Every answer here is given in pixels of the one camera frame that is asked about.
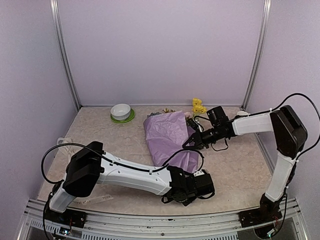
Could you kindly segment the blue hydrangea fake flower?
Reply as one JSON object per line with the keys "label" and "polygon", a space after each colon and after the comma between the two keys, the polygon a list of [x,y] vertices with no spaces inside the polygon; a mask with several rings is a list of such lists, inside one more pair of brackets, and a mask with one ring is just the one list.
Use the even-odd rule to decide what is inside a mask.
{"label": "blue hydrangea fake flower", "polygon": [[157,115],[161,115],[161,112],[151,112],[150,114],[147,115],[147,118],[152,117],[152,116],[157,116]]}

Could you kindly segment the cream printed ribbon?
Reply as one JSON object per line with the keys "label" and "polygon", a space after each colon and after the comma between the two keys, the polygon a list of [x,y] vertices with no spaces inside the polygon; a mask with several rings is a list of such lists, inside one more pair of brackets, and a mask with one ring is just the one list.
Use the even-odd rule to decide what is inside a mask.
{"label": "cream printed ribbon", "polygon": [[[67,144],[67,143],[72,143],[71,138],[64,138],[64,137],[59,137],[56,141],[57,145],[61,144]],[[68,145],[68,146],[61,146],[60,151],[67,157],[68,163],[71,161],[72,156],[75,154],[75,151],[73,149],[73,146]],[[100,195],[100,196],[94,196],[94,197],[84,197],[84,198],[76,198],[73,200],[73,203],[80,206],[87,206],[87,205],[93,205],[93,204],[98,204],[106,201],[113,200],[114,198],[110,194],[105,194],[105,195]]]}

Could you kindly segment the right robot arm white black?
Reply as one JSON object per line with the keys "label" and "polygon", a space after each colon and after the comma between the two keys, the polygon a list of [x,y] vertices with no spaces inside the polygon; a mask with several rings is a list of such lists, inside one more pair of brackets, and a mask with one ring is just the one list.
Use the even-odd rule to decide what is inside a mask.
{"label": "right robot arm white black", "polygon": [[291,183],[299,156],[308,139],[308,131],[290,105],[263,112],[241,112],[230,119],[222,106],[207,111],[211,128],[202,130],[195,119],[188,120],[193,134],[182,145],[185,150],[202,150],[219,140],[244,135],[266,135],[273,140],[276,159],[270,183],[261,196],[256,218],[266,222],[278,210]]}

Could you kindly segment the purple wrapping paper sheet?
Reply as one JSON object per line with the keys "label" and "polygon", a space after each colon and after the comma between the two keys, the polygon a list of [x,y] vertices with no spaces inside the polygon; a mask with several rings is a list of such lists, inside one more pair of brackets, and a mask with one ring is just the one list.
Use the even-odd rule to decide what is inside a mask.
{"label": "purple wrapping paper sheet", "polygon": [[169,160],[169,165],[182,168],[189,173],[198,169],[198,153],[182,151],[172,156],[182,149],[183,143],[193,133],[193,129],[187,126],[183,111],[147,117],[143,127],[154,166],[160,167]]}

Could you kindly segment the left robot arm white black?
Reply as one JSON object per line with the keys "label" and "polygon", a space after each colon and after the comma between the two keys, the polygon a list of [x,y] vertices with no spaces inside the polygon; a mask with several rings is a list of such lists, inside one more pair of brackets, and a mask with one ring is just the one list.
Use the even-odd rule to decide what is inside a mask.
{"label": "left robot arm white black", "polygon": [[213,180],[205,169],[190,173],[168,163],[143,165],[105,152],[98,141],[79,147],[70,157],[63,179],[54,182],[48,202],[50,214],[61,223],[70,218],[67,207],[76,198],[90,196],[96,185],[142,190],[161,196],[164,204],[175,201],[184,206],[215,195]]}

